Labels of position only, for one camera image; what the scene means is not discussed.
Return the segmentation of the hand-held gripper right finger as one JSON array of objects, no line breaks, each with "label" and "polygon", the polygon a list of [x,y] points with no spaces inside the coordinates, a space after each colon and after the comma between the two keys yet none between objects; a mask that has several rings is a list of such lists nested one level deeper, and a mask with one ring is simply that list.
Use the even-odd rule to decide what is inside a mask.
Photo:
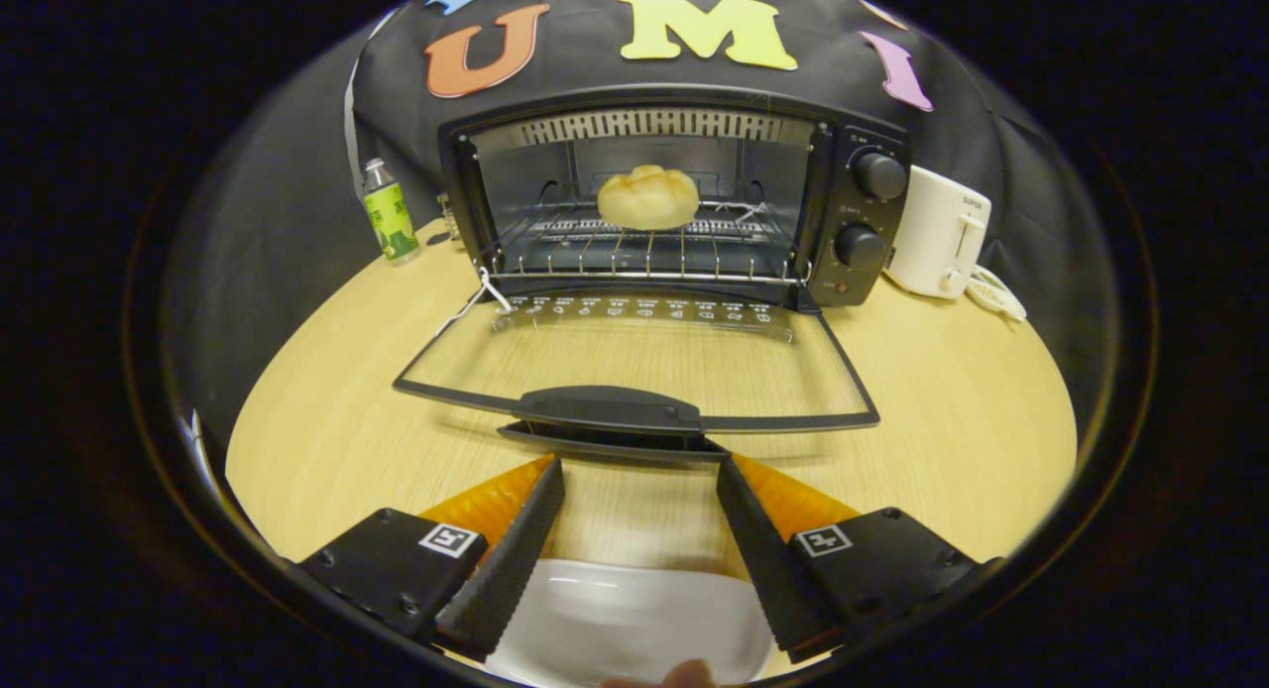
[{"label": "hand-held gripper right finger", "polygon": [[777,646],[792,663],[915,628],[995,567],[895,506],[860,513],[740,454],[716,484]]}]

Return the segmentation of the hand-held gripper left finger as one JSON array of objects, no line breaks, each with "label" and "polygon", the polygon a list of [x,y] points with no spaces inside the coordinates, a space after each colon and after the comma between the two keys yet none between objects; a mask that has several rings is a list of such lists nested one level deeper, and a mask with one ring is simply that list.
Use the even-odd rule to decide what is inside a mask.
[{"label": "hand-held gripper left finger", "polygon": [[421,514],[372,512],[299,567],[387,628],[481,663],[508,630],[563,498],[562,463],[542,456]]}]

